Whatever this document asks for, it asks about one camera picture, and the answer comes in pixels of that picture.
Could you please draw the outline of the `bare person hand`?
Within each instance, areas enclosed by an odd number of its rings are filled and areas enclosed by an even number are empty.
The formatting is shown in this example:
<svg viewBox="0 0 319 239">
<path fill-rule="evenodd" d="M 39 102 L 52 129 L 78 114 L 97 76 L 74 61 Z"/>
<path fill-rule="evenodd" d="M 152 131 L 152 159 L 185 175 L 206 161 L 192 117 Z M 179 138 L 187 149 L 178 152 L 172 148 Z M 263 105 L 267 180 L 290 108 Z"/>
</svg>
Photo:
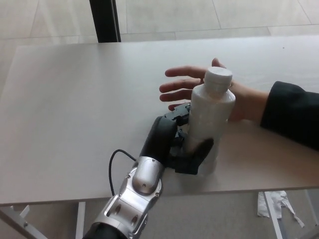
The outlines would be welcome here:
<svg viewBox="0 0 319 239">
<path fill-rule="evenodd" d="M 182 66 L 166 70 L 167 77 L 183 77 L 183 79 L 161 85 L 159 99 L 162 102 L 190 100 L 192 89 L 204 83 L 205 72 L 205 68 L 195 66 Z M 248 120 L 260 124 L 269 93 L 248 88 L 234 80 L 229 89 L 236 97 L 236 103 L 229 120 Z"/>
</svg>

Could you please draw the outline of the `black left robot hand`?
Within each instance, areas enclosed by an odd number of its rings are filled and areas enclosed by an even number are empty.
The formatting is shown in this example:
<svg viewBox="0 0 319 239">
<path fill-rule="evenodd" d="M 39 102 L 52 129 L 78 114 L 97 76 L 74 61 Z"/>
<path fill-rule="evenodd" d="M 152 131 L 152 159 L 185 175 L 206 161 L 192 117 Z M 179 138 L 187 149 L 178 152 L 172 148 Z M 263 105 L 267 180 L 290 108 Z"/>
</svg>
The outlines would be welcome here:
<svg viewBox="0 0 319 239">
<path fill-rule="evenodd" d="M 201 139 L 195 143 L 194 149 L 186 151 L 188 134 L 182 127 L 188 124 L 189 112 L 190 103 L 184 103 L 176 106 L 173 111 L 157 117 L 140 156 L 153 158 L 176 173 L 196 175 L 213 148 L 214 140 Z"/>
</svg>

